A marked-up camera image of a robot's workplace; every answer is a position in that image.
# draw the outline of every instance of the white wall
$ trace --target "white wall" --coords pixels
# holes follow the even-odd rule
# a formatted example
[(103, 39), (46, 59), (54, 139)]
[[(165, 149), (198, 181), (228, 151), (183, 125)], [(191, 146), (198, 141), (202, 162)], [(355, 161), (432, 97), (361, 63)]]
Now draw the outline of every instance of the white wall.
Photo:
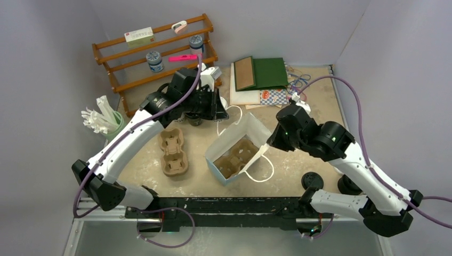
[[(370, 156), (395, 181), (424, 195), (452, 197), (452, 10), (443, 0), (372, 0), (336, 65), (358, 91)], [(353, 96), (338, 84), (357, 134)], [(452, 223), (452, 206), (422, 209)], [(419, 214), (391, 239), (395, 255), (450, 255), (452, 230)]]
[[(288, 63), (301, 65), (334, 63), (370, 2), (90, 1), (111, 39), (128, 31), (159, 27), (206, 13), (215, 28), (211, 40), (220, 65), (228, 65), (249, 55), (257, 58), (284, 57)], [(157, 39), (162, 39), (167, 34), (157, 36)]]
[(61, 255), (77, 182), (103, 146), (80, 111), (110, 92), (91, 43), (105, 41), (88, 0), (0, 1), (1, 255)]

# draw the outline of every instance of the beige tabletop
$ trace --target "beige tabletop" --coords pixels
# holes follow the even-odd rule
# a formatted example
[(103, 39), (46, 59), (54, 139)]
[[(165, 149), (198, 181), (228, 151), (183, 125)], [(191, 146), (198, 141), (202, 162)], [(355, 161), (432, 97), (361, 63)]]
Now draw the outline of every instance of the beige tabletop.
[[(310, 74), (312, 79), (329, 75), (327, 67), (297, 68), (304, 74)], [(229, 102), (230, 68), (222, 68), (220, 95)], [(145, 99), (147, 94), (156, 91), (163, 83), (169, 82), (171, 77), (161, 79), (159, 83), (144, 85), (126, 92), (127, 101), (131, 109)], [(308, 104), (311, 106), (316, 122), (336, 121), (343, 124), (341, 112), (338, 106), (336, 94), (330, 79), (323, 79), (305, 91), (308, 96)], [(244, 114), (251, 112), (271, 132), (277, 125), (275, 118), (280, 108), (268, 106), (246, 110), (241, 107)], [(122, 105), (119, 111), (125, 116)], [(220, 123), (220, 130), (236, 121), (239, 117), (237, 108), (228, 110), (230, 119)], [(263, 183), (256, 183), (242, 174), (231, 184), (224, 186), (216, 180), (207, 167), (204, 153), (207, 147), (217, 138), (216, 124), (212, 121), (203, 121), (200, 126), (191, 126), (188, 121), (182, 123), (173, 122), (168, 128), (179, 127), (184, 135), (183, 150), (189, 160), (189, 169), (186, 174), (179, 177), (167, 177), (160, 166), (160, 158), (163, 152), (157, 145), (157, 137), (152, 138), (126, 165), (119, 181), (135, 185), (145, 185), (154, 189), (164, 197), (275, 197), (275, 196), (301, 196), (304, 192), (301, 186), (301, 177), (307, 172), (319, 173), (324, 182), (324, 189), (338, 193), (337, 181), (340, 175), (334, 171), (328, 163), (320, 159), (310, 157), (307, 153), (297, 150), (285, 152), (270, 148), (265, 155), (275, 166), (274, 176)], [(257, 180), (268, 177), (271, 167), (264, 159), (254, 163), (249, 173)]]

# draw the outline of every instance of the wooden rack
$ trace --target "wooden rack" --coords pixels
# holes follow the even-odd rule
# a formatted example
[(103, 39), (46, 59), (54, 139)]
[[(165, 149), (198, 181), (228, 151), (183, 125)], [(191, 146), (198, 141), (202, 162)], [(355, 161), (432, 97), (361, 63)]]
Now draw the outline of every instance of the wooden rack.
[[(209, 65), (209, 66), (213, 66), (214, 65), (214, 61), (218, 61), (218, 56), (216, 55), (215, 49), (213, 48), (212, 43), (210, 41), (210, 37), (209, 37), (209, 33), (213, 32), (213, 26), (212, 26), (212, 23), (211, 23), (209, 17), (205, 13), (203, 13), (203, 15), (201, 15), (201, 16), (194, 17), (194, 18), (188, 19), (186, 21), (187, 21), (187, 23), (194, 23), (194, 22), (202, 21), (204, 23), (204, 28), (200, 29), (200, 30), (193, 31), (193, 32), (185, 33), (185, 34), (182, 34), (182, 35), (174, 36), (172, 38), (165, 39), (165, 40), (162, 40), (162, 41), (157, 41), (157, 42), (154, 42), (154, 43), (151, 43), (151, 44), (148, 44), (148, 45), (144, 45), (144, 46), (140, 46), (140, 47), (137, 47), (137, 48), (133, 48), (133, 49), (130, 49), (130, 50), (127, 50), (127, 51), (124, 51), (124, 52), (119, 52), (119, 53), (116, 53), (116, 54), (113, 54), (113, 55), (110, 55), (110, 56), (105, 56), (105, 57), (102, 56), (102, 54), (100, 52), (100, 49), (106, 48), (106, 47), (110, 47), (110, 46), (113, 46), (113, 45), (116, 45), (116, 44), (120, 44), (120, 43), (125, 43), (126, 42), (125, 37), (120, 37), (120, 38), (113, 39), (113, 40), (110, 40), (110, 41), (106, 41), (106, 42), (103, 42), (103, 43), (100, 43), (100, 44), (92, 44), (92, 46), (93, 46), (93, 53), (94, 53), (94, 59), (96, 60), (96, 62), (99, 65), (103, 65), (105, 67), (105, 70), (107, 71), (108, 78), (110, 80), (111, 89), (115, 93), (119, 93), (119, 95), (121, 97), (121, 101), (122, 101), (122, 103), (124, 105), (124, 110), (125, 110), (126, 115), (128, 117), (133, 116), (135, 114), (136, 110), (129, 110), (129, 107), (128, 107), (128, 104), (127, 104), (127, 100), (126, 100), (125, 94), (124, 94), (124, 92), (126, 90), (129, 90), (131, 88), (143, 85), (145, 83), (149, 83), (149, 82), (155, 81), (157, 79), (161, 79), (163, 77), (171, 76), (177, 70), (179, 70), (180, 68), (175, 68), (175, 69), (171, 69), (171, 70), (168, 70), (168, 71), (159, 72), (159, 73), (157, 73), (155, 75), (152, 75), (152, 76), (149, 76), (149, 77), (137, 80), (137, 81), (133, 81), (133, 82), (129, 82), (127, 84), (122, 84), (121, 85), (121, 84), (119, 84), (119, 81), (116, 78), (115, 72), (119, 71), (119, 70), (122, 70), (122, 69), (125, 69), (125, 68), (128, 68), (128, 67), (132, 67), (132, 66), (141, 64), (141, 63), (145, 63), (145, 62), (147, 62), (146, 58), (142, 58), (142, 59), (138, 59), (138, 60), (135, 60), (135, 61), (131, 61), (131, 62), (122, 64), (122, 65), (115, 66), (115, 67), (110, 67), (108, 65), (108, 63), (107, 63), (108, 61), (111, 61), (111, 60), (114, 60), (114, 59), (118, 59), (118, 58), (121, 58), (121, 57), (124, 57), (124, 56), (128, 56), (130, 54), (134, 54), (134, 53), (137, 53), (137, 52), (145, 51), (145, 50), (148, 50), (148, 49), (153, 48), (153, 47), (169, 44), (169, 43), (181, 40), (181, 39), (188, 38), (190, 36), (200, 35), (200, 34), (204, 34), (204, 47), (205, 47), (205, 50), (206, 50), (205, 53), (206, 53), (206, 56), (207, 56), (203, 60), (203, 62), (205, 64)], [(152, 31), (154, 32), (154, 34), (157, 34), (159, 32), (171, 29), (171, 25), (172, 24), (168, 24), (168, 25), (165, 25), (165, 26), (162, 26), (162, 27), (153, 28)], [(168, 56), (168, 55), (171, 55), (171, 54), (174, 54), (174, 53), (178, 53), (178, 52), (181, 52), (181, 51), (185, 51), (185, 50), (188, 50), (188, 49), (190, 49), (190, 46), (186, 45), (186, 46), (182, 46), (182, 47), (179, 47), (179, 48), (175, 48), (175, 49), (170, 50), (170, 51), (161, 52), (160, 54), (162, 55), (162, 57), (165, 57), (165, 56)], [(186, 68), (196, 68), (197, 65), (198, 65), (197, 63), (191, 63), (191, 64), (188, 64), (188, 65), (185, 65), (184, 67), (186, 67)], [(219, 85), (221, 85), (221, 80), (218, 78), (217, 81), (215, 81), (215, 86), (219, 86)]]

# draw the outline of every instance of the pink marker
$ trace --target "pink marker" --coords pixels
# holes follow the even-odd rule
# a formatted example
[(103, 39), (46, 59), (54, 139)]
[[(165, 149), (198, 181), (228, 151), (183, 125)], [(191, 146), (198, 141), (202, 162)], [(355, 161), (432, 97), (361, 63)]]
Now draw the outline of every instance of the pink marker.
[(174, 61), (197, 60), (197, 59), (198, 59), (198, 56), (196, 56), (194, 54), (190, 54), (190, 55), (180, 55), (180, 56), (169, 57), (168, 61), (174, 62)]

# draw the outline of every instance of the red logo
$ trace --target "red logo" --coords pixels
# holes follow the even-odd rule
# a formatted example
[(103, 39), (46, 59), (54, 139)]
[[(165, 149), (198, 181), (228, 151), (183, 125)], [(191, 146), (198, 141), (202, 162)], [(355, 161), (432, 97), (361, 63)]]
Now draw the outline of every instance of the red logo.
[(262, 99), (263, 100), (268, 100), (270, 97), (270, 92), (269, 91), (263, 91), (262, 92)]

